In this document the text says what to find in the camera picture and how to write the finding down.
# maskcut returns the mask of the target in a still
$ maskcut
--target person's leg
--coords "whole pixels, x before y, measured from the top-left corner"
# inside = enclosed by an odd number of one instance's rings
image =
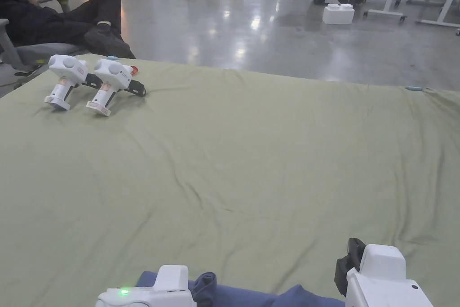
[[[62,13],[60,17],[93,24],[109,22],[121,33],[121,0],[88,0],[72,11]]]
[[[99,55],[113,55],[120,58],[135,58],[129,45],[112,35],[100,33],[98,25],[71,20],[47,22],[37,30],[33,44],[70,43],[85,47]]]
[[[84,35],[93,50],[107,51],[120,58],[136,57],[121,37],[121,0],[88,0],[76,9],[59,15],[64,21],[96,25]]]

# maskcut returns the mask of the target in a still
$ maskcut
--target person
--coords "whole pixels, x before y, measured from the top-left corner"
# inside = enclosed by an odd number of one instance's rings
[[[37,0],[0,0],[0,18],[15,45],[70,43],[89,52],[134,58],[121,37],[121,0],[89,0],[68,13]]]

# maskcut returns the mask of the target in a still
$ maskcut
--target chair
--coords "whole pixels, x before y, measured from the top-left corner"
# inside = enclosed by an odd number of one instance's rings
[[[53,0],[39,0],[44,4]],[[69,12],[69,0],[57,0],[63,12]],[[83,47],[67,43],[43,43],[33,45],[16,46],[6,34],[7,19],[0,18],[0,58],[6,64],[19,72],[15,73],[18,83],[15,89],[22,84],[31,81],[40,73],[44,72],[51,56],[55,54],[77,55],[87,53]]]

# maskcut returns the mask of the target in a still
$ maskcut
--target white box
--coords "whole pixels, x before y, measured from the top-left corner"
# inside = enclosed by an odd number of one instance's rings
[[[329,4],[324,8],[323,22],[326,24],[351,24],[355,10],[350,4]]]

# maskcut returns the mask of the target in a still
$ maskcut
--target mattress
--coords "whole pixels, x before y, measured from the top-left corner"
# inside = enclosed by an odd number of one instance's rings
[[[108,118],[88,87],[43,103],[51,72],[0,99],[2,306],[91,307],[164,264],[340,298],[349,237],[458,305],[460,94],[131,62],[148,94]]]

